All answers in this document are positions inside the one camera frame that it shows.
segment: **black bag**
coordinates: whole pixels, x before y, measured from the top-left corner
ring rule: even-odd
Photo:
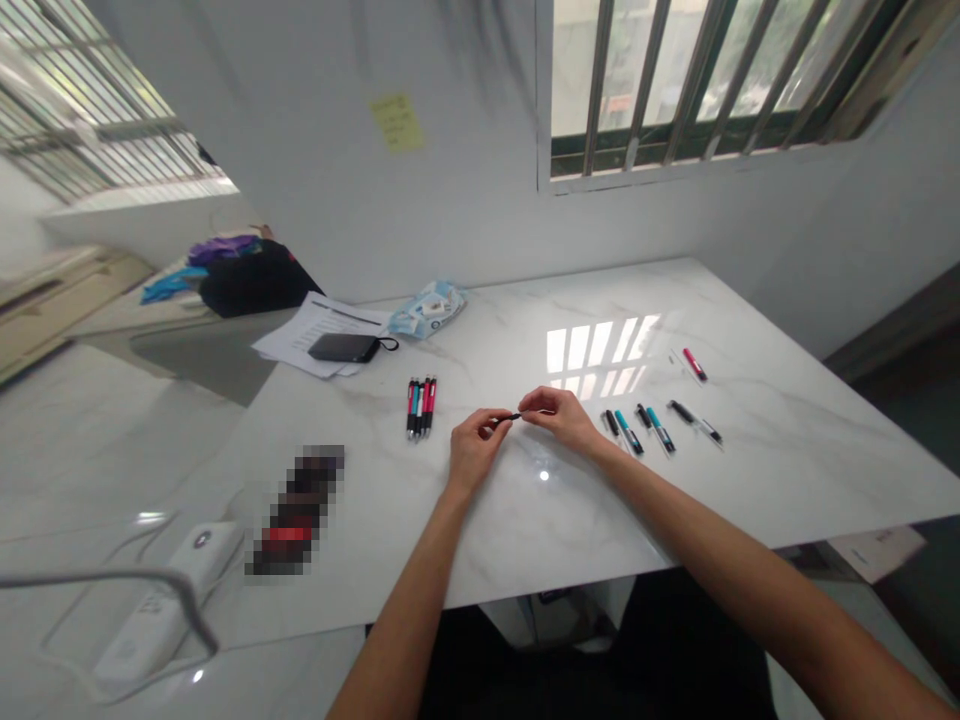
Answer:
[[[273,240],[262,240],[259,252],[214,260],[200,283],[200,297],[223,318],[300,307],[307,293],[323,295],[313,278]]]

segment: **purple cloth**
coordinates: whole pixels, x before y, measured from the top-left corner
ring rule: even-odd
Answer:
[[[223,257],[238,257],[253,252],[260,242],[259,235],[237,235],[232,238],[210,238],[190,248],[187,265],[206,267]]]

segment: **window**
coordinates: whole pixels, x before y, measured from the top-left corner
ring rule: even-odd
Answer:
[[[99,143],[84,142],[54,103],[0,72],[0,151],[64,201],[225,177],[81,0],[0,0],[0,34],[96,131]]]
[[[551,178],[852,140],[958,7],[555,0]]]

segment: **pen group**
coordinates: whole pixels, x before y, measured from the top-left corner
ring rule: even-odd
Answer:
[[[407,386],[407,440],[426,440],[433,425],[433,407],[437,400],[437,378],[427,375],[410,378]]]
[[[707,379],[707,374],[703,371],[703,368],[700,366],[700,363],[696,361],[696,358],[693,357],[687,348],[683,349],[683,354],[686,356],[687,361],[693,367],[694,372],[696,373],[697,378],[704,382]],[[717,445],[723,446],[723,438],[720,437],[720,433],[716,429],[698,415],[694,415],[686,407],[678,403],[676,400],[671,400],[667,403],[668,408],[672,408],[677,412],[677,414],[683,418],[683,421],[688,425],[696,425],[701,430],[703,430]],[[653,429],[654,433],[657,436],[657,439],[660,441],[660,444],[663,445],[663,449],[668,453],[675,453],[677,451],[677,446],[673,443],[673,438],[670,437],[670,433],[667,432],[667,429],[661,424],[660,418],[657,417],[657,413],[654,412],[652,407],[644,409],[643,405],[637,405],[637,415],[640,417],[641,422],[647,430]],[[604,417],[606,418],[607,425],[610,427],[610,432],[614,434],[617,438],[617,442],[620,440],[620,433],[623,433],[623,437],[626,440],[627,444],[633,449],[633,452],[637,455],[643,453],[643,446],[640,444],[640,441],[637,439],[636,434],[633,430],[630,429],[630,426],[627,425],[626,419],[623,417],[623,413],[619,410],[615,412],[610,412],[609,410],[604,412]]]

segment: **hand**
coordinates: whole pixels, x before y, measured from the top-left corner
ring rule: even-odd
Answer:
[[[512,415],[509,410],[482,408],[453,429],[450,435],[450,479],[448,490],[472,498],[483,484],[500,444],[513,423],[499,418]]]
[[[540,386],[521,400],[517,409],[524,421],[546,428],[576,452],[588,454],[604,440],[577,396],[569,390]]]

